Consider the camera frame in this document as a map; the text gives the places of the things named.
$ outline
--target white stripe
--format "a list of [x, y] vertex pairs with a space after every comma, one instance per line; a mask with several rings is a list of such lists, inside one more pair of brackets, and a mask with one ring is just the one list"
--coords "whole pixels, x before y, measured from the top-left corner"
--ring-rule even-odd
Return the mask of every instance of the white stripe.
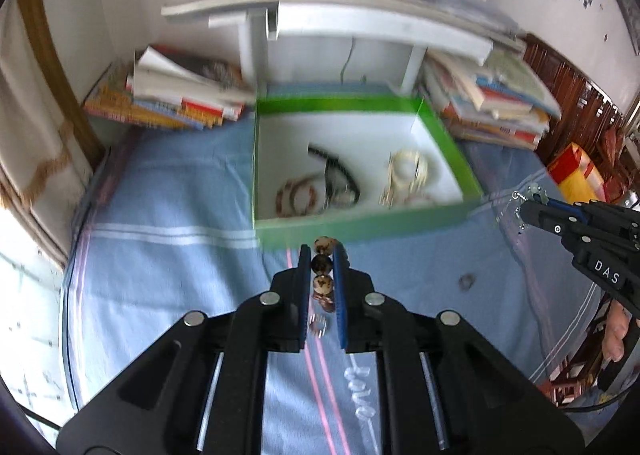
[[587, 296], [585, 297], [584, 302], [582, 302], [582, 305], [580, 305], [580, 308], [578, 309], [578, 312], [575, 315], [574, 320], [569, 324], [569, 327], [564, 332], [562, 337], [558, 340], [558, 343], [556, 343], [556, 346], [551, 349], [548, 355], [546, 355], [546, 358], [544, 359], [544, 361], [540, 363], [540, 366], [536, 369], [535, 372], [533, 372], [533, 374], [531, 374], [529, 379], [535, 381], [537, 378], [539, 378], [540, 375], [542, 375], [542, 372], [550, 365], [554, 356], [556, 356], [556, 354], [560, 351], [560, 349], [562, 349], [562, 347], [564, 347], [566, 343], [569, 341], [571, 334], [573, 334], [575, 328], [578, 326], [578, 321], [580, 321], [580, 319], [584, 316], [584, 313], [587, 311], [587, 307], [589, 307], [588, 303], [591, 301], [591, 298], [593, 297], [593, 293], [595, 292], [596, 287], [597, 285], [595, 283], [591, 284], [591, 289], [589, 290], [589, 292], [587, 292]]
[[146, 235], [144, 233], [123, 233], [120, 231], [102, 231], [94, 230], [91, 233], [92, 237], [102, 239], [118, 239], [118, 240], [131, 240], [139, 242], [148, 242], [150, 244], [167, 244], [167, 245], [195, 245], [195, 244], [209, 244], [216, 245], [217, 247], [224, 247], [225, 249], [254, 249], [258, 247], [258, 241], [256, 239], [247, 240], [234, 240], [224, 239], [220, 237], [211, 237], [208, 235], [191, 235], [181, 237], [167, 237], [161, 235]]
[[208, 235], [223, 239], [255, 239], [253, 229], [239, 229], [238, 231], [228, 231], [226, 229], [206, 228], [204, 226], [177, 226], [163, 228], [160, 226], [143, 226], [137, 224], [96, 224], [94, 229], [106, 231], [124, 231], [130, 233], [148, 233], [150, 235], [160, 235], [163, 237], [176, 237], [180, 235]]

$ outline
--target black cable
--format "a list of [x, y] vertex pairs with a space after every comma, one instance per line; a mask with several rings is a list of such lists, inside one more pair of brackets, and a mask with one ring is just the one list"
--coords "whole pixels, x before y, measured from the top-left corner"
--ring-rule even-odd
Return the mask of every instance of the black cable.
[[560, 408], [560, 409], [565, 413], [587, 413], [589, 411], [598, 411], [603, 408], [606, 408], [609, 405], [613, 405], [613, 403], [616, 403], [620, 399], [625, 397], [625, 395], [627, 395], [631, 390], [631, 387], [633, 387], [633, 385], [629, 385], [627, 388], [625, 388], [625, 390], [621, 391], [615, 397], [612, 397], [606, 403], [600, 403], [599, 405], [593, 405], [593, 406], [576, 406], [575, 408], [566, 407], [566, 408]]
[[353, 49], [354, 47], [356, 47], [356, 39], [352, 38], [351, 39], [351, 48], [349, 50], [349, 55], [347, 56], [347, 61], [344, 62], [344, 65], [342, 66], [342, 70], [340, 71], [340, 83], [343, 84], [344, 83], [344, 71], [347, 70], [347, 65], [349, 64], [349, 62], [351, 61], [351, 55], [353, 54]]
[[26, 406], [22, 406], [20, 403], [18, 403], [18, 406], [20, 406], [20, 409], [24, 412], [24, 414], [27, 417], [31, 417], [34, 421], [38, 421], [39, 423], [44, 424], [45, 426], [49, 426], [50, 428], [53, 428], [56, 431], [60, 431], [60, 427], [55, 422], [51, 422], [49, 419], [45, 419], [43, 416], [38, 415], [37, 413], [35, 413], [33, 410], [30, 410]]

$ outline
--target stack of books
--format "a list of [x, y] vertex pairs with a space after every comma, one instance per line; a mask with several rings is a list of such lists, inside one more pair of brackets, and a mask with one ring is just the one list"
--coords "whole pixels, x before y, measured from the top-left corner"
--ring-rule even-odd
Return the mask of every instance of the stack of books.
[[483, 66], [429, 51], [424, 80], [432, 106], [457, 138], [535, 150], [561, 111], [544, 83], [516, 55], [493, 50]]
[[255, 103], [232, 65], [153, 45], [117, 61], [84, 101], [94, 116], [152, 128], [212, 128]]

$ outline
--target pink stripe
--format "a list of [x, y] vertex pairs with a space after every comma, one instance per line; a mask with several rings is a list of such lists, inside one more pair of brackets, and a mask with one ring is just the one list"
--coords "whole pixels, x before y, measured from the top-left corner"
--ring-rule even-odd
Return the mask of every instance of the pink stripe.
[[[291, 249], [287, 249], [287, 267], [291, 269], [293, 267], [293, 260], [291, 258]], [[331, 437], [331, 429], [329, 428], [329, 420], [326, 417], [324, 411], [324, 405], [322, 404], [322, 397], [320, 396], [320, 388], [318, 387], [318, 380], [316, 379], [316, 373], [314, 372], [314, 366], [311, 362], [311, 354], [309, 348], [305, 348], [305, 361], [306, 370], [309, 372], [309, 379], [311, 379], [311, 386], [314, 389], [314, 396], [316, 397], [316, 403], [318, 404], [318, 410], [320, 412], [320, 420], [322, 421], [322, 427], [324, 428], [324, 434], [326, 435], [326, 441], [329, 444], [329, 451], [331, 455], [337, 455], [334, 446], [334, 439]]]
[[334, 385], [329, 377], [329, 370], [326, 367], [326, 359], [324, 358], [324, 349], [322, 348], [322, 342], [316, 337], [316, 346], [318, 347], [318, 354], [320, 358], [320, 366], [322, 367], [322, 377], [324, 377], [324, 383], [326, 389], [329, 391], [329, 401], [334, 409], [334, 415], [338, 421], [338, 432], [340, 433], [340, 439], [342, 440], [342, 449], [344, 455], [351, 455], [349, 449], [349, 443], [347, 442], [347, 434], [344, 432], [344, 425], [342, 424], [342, 416], [340, 415], [340, 409], [338, 408], [338, 401], [335, 398]]

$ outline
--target curtain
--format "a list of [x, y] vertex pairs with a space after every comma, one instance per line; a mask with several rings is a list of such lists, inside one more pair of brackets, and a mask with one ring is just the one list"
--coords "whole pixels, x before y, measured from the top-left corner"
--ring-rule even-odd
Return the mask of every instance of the curtain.
[[92, 169], [44, 78], [17, 0], [0, 7], [0, 205], [64, 266]]

